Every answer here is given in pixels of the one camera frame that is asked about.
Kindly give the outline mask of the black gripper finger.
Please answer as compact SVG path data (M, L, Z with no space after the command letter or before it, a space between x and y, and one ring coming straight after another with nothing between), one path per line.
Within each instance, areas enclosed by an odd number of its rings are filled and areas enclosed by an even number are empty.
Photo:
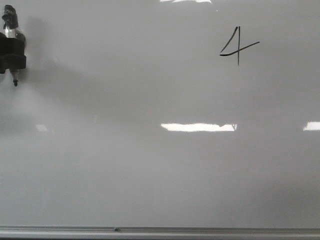
M0 33L0 73L4 74L7 69L25 69L26 61L25 43Z

